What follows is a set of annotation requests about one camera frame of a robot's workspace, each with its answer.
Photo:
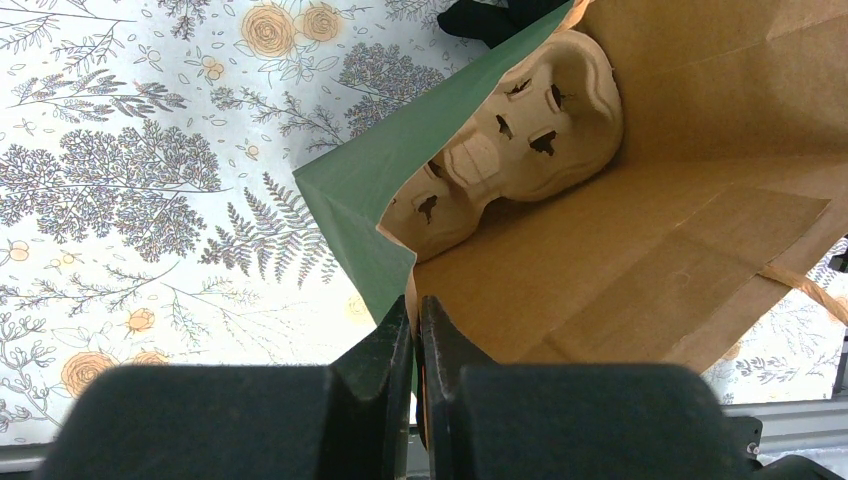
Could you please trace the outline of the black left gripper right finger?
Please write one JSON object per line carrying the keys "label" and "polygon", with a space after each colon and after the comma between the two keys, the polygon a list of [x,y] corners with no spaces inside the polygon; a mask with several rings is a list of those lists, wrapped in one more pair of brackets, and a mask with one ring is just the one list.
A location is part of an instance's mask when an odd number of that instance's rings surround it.
{"label": "black left gripper right finger", "polygon": [[736,424],[669,364],[500,364],[440,301],[420,307],[436,479],[751,479]]}

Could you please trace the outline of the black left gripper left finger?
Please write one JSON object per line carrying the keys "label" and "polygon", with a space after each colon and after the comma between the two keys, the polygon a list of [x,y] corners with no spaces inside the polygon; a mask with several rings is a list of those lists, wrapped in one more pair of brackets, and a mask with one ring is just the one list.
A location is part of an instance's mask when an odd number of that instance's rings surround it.
{"label": "black left gripper left finger", "polygon": [[38,479],[400,479],[410,325],[398,298],[318,366],[127,366],[79,398]]}

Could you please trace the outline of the brown cardboard cup carrier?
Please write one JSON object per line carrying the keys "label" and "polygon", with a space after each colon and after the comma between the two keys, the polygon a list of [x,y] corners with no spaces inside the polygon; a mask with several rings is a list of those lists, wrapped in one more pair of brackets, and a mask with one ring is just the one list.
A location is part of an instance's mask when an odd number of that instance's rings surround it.
{"label": "brown cardboard cup carrier", "polygon": [[426,261],[469,238],[491,202],[544,200],[595,175],[623,130],[601,46],[573,30],[556,34],[405,182],[378,229]]}

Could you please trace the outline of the green paper bag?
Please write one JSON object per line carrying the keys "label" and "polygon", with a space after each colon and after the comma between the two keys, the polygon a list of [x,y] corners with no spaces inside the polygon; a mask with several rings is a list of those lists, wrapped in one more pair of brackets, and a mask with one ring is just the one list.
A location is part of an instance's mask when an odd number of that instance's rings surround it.
{"label": "green paper bag", "polygon": [[[598,43],[622,142],[587,180],[498,199],[426,260],[387,205],[554,35]],[[340,147],[296,184],[374,315],[434,297],[501,363],[703,371],[847,231],[843,1],[571,1]]]}

